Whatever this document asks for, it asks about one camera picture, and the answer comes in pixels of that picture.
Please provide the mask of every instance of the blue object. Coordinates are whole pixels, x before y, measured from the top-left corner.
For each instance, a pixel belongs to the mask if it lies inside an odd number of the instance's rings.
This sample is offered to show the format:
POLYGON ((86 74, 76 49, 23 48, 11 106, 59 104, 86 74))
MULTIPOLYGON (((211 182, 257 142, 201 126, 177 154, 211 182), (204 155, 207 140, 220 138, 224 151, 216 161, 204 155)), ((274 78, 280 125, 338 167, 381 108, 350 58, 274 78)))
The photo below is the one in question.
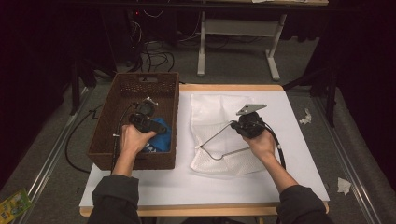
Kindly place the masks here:
POLYGON ((148 140, 148 144, 143 148, 144 152, 168 152, 171 145, 172 130, 165 123, 163 118, 152 119, 161 123, 161 125, 166 127, 166 133, 157 133, 153 138, 148 140))

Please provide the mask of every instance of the white surface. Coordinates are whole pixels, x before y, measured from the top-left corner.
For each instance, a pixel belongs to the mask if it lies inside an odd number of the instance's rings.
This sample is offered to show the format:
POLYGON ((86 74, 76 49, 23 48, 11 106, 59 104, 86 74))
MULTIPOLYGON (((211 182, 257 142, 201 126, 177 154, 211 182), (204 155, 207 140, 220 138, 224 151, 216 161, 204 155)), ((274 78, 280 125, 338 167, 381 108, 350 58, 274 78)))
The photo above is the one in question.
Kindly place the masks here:
POLYGON ((254 104, 253 99, 221 94, 191 95, 191 131, 195 142, 191 168, 194 171, 208 175, 245 175, 264 170, 248 143, 230 126, 232 120, 239 119, 236 112, 246 104, 254 104))
MULTIPOLYGON (((191 95, 199 93, 248 96, 257 104, 266 104, 267 107, 258 113, 275 131, 289 173, 301 185, 312 188, 322 201, 329 201, 285 92, 181 91, 177 114, 176 168, 167 171, 133 171, 133 176, 140 179, 140 206, 279 202, 274 182, 266 171, 223 176, 203 175, 190 168, 194 157, 190 129, 191 95)), ((92 207, 92 191, 104 175, 109 175, 109 171, 102 172, 95 165, 92 167, 80 206, 92 207)))

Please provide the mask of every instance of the right hand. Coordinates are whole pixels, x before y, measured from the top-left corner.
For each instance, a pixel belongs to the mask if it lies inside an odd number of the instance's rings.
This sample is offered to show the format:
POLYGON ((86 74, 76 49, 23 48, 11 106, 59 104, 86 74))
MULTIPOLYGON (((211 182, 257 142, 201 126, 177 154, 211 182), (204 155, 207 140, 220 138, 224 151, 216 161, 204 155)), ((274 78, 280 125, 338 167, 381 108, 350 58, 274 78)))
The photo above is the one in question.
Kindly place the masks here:
POLYGON ((262 162, 275 157, 275 140, 267 130, 257 137, 249 139, 243 136, 243 139, 249 144, 253 154, 262 162))
POLYGON ((122 126, 121 153, 135 156, 143 149, 147 141, 155 136, 155 132, 141 133, 133 124, 122 126))

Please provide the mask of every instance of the white paper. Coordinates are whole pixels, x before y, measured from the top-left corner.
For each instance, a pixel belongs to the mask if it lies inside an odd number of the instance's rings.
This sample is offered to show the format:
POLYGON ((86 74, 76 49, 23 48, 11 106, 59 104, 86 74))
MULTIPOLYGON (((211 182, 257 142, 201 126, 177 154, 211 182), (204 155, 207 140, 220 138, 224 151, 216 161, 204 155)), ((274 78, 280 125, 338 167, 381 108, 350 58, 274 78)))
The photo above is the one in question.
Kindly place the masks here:
POLYGON ((274 0, 252 0, 252 3, 274 2, 274 0))
POLYGON ((349 181, 338 177, 338 193, 344 193, 344 195, 347 195, 351 186, 352 184, 349 183, 349 181))
POLYGON ((309 112, 309 110, 307 108, 305 109, 305 118, 300 119, 299 121, 300 121, 301 124, 311 123, 312 115, 311 115, 311 113, 309 112))
POLYGON ((238 120, 236 112, 254 99, 246 96, 191 96, 191 131, 195 141, 195 157, 191 168, 209 175, 245 175, 264 170, 248 143, 232 129, 238 120))

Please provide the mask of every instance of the wooden basket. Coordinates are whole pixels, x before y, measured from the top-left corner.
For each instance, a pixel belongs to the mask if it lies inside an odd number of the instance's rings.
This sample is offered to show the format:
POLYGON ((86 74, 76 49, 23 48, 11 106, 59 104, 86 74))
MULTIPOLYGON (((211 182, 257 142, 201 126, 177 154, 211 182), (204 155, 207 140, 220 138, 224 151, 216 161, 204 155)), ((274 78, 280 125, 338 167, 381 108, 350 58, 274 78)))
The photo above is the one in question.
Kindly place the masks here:
MULTIPOLYGON (((120 118, 132 103, 140 103, 150 97, 158 103, 154 118, 163 118, 172 129, 169 152, 140 152, 134 162, 135 170, 169 170, 175 168, 178 73, 120 73, 111 85, 104 107, 94 131, 88 157, 101 170, 110 170, 115 138, 120 118)), ((130 109, 121 124, 128 124, 130 109)))

